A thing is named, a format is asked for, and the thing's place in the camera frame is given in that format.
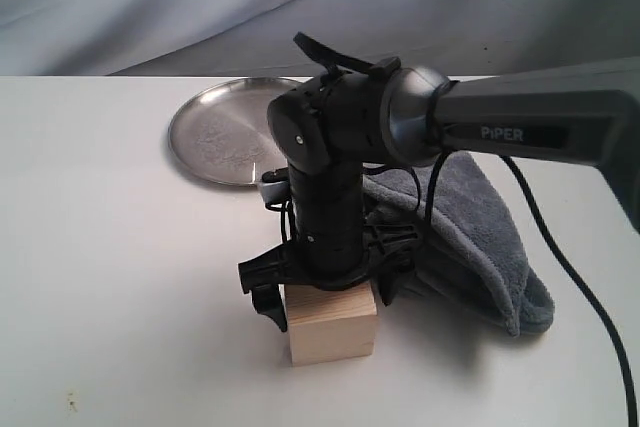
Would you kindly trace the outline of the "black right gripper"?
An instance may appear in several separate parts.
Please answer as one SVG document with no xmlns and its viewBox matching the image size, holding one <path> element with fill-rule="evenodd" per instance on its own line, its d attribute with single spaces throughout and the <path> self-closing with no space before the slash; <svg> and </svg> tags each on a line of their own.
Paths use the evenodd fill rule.
<svg viewBox="0 0 640 427">
<path fill-rule="evenodd" d="M 373 201 L 364 193 L 364 176 L 388 168 L 340 162 L 318 175 L 287 168 L 290 198 L 264 203 L 280 214 L 282 243 L 238 265 L 241 288 L 254 310 L 287 332 L 281 285 L 341 291 L 372 278 L 383 305 L 391 305 L 414 277 L 411 256 L 420 244 L 420 227 L 413 212 L 392 223 L 371 219 Z"/>
</svg>

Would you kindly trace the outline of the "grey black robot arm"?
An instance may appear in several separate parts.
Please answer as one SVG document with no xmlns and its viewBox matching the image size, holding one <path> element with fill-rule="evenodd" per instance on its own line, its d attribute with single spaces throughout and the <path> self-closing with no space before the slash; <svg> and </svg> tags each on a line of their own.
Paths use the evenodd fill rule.
<svg viewBox="0 0 640 427">
<path fill-rule="evenodd" d="M 424 222 L 372 223 L 363 167 L 439 168 L 471 151 L 598 169 L 632 224 L 639 221 L 639 69 L 551 69 L 453 81 L 396 61 L 333 62 L 272 100 L 271 136 L 284 154 L 279 199 L 289 239 L 242 262 L 254 309 L 285 329 L 284 285 L 343 291 L 373 280 L 390 303 L 415 268 Z"/>
</svg>

